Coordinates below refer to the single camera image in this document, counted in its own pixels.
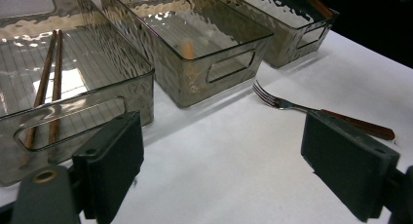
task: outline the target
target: fork tines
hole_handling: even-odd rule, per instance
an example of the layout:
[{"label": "fork tines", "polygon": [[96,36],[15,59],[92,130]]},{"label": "fork tines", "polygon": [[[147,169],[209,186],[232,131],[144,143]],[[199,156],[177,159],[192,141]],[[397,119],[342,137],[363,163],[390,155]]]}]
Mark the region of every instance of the fork tines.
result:
[{"label": "fork tines", "polygon": [[276,107],[279,108],[279,102],[280,99],[276,96],[273,96],[269,93],[267,93],[258,83],[258,81],[256,81],[255,84],[252,85],[253,90],[255,91],[255,93],[258,94],[258,96],[265,101],[265,103],[267,103],[268,105],[272,106],[272,107]]}]

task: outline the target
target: fork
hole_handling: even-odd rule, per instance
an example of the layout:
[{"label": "fork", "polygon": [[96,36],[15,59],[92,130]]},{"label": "fork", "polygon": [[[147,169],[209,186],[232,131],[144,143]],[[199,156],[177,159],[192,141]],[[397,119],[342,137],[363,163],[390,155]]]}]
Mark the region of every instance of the fork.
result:
[{"label": "fork", "polygon": [[329,110],[325,110],[325,109],[321,109],[321,110],[317,110],[317,109],[313,109],[313,108],[309,108],[303,105],[298,105],[295,103],[292,103],[286,99],[282,99],[279,97],[276,97],[274,95],[271,95],[269,93],[267,93],[258,83],[258,81],[256,81],[256,84],[252,85],[252,88],[254,89],[255,93],[258,94],[258,96],[265,101],[265,103],[267,103],[268,105],[270,105],[271,107],[275,107],[277,109],[296,109],[296,110],[300,110],[303,112],[307,112],[307,111],[320,111],[320,112],[324,112],[324,113],[328,113],[336,118],[339,118],[341,120],[346,121],[347,123],[351,124],[352,126],[379,138],[383,138],[383,139],[387,139],[387,140],[393,140],[395,138],[394,132],[391,129],[379,126],[379,125],[375,125],[375,124],[371,124],[371,123],[367,123],[364,122],[362,120],[358,120],[358,119],[354,119],[351,118],[349,116],[345,116],[342,114],[338,114]]}]

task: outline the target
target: gray translucent bin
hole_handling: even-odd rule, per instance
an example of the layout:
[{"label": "gray translucent bin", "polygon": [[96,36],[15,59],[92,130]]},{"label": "gray translucent bin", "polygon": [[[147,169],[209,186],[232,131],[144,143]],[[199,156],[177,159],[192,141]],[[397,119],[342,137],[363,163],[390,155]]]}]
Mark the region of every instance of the gray translucent bin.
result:
[{"label": "gray translucent bin", "polygon": [[219,0],[101,2],[181,108],[254,77],[273,36]]},{"label": "gray translucent bin", "polygon": [[221,0],[274,31],[264,60],[282,67],[319,49],[339,14],[320,0]]},{"label": "gray translucent bin", "polygon": [[[68,160],[122,113],[139,111],[142,126],[153,121],[152,65],[91,0],[0,0],[0,6],[0,186]],[[40,10],[32,13],[32,6]],[[63,32],[61,99],[51,101],[50,81],[46,103],[34,107],[54,29]],[[59,133],[50,141],[54,120]]]}]

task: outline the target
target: white table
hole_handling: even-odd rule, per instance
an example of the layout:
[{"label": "white table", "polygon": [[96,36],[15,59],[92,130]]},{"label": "white table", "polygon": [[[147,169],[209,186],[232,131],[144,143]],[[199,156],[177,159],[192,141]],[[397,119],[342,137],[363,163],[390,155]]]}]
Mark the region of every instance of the white table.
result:
[{"label": "white table", "polygon": [[[330,31],[316,53],[280,69],[270,93],[394,130],[397,168],[413,165],[413,69]],[[113,223],[360,223],[300,154],[306,115],[265,105],[244,82],[187,109],[155,84],[145,161]],[[0,188],[1,205],[18,185]],[[379,219],[388,223],[383,208]]]}]

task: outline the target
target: wooden fork handle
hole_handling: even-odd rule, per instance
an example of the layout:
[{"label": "wooden fork handle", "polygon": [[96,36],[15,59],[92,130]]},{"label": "wooden fork handle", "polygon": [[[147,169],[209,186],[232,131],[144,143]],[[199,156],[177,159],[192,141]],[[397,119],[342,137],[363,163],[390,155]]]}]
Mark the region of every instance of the wooden fork handle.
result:
[{"label": "wooden fork handle", "polygon": [[358,119],[354,119],[342,114],[337,114],[334,112],[331,112],[329,110],[324,110],[321,109],[320,112],[324,112],[324,113],[328,113],[336,118],[339,118],[341,120],[346,121],[347,123],[349,123],[350,125],[353,125],[354,127],[379,138],[383,138],[383,139],[387,139],[387,140],[393,140],[395,138],[395,134],[393,132],[393,130],[379,126],[379,125],[375,125],[375,124],[371,124],[371,123],[367,123],[364,122],[362,120],[358,120]]}]

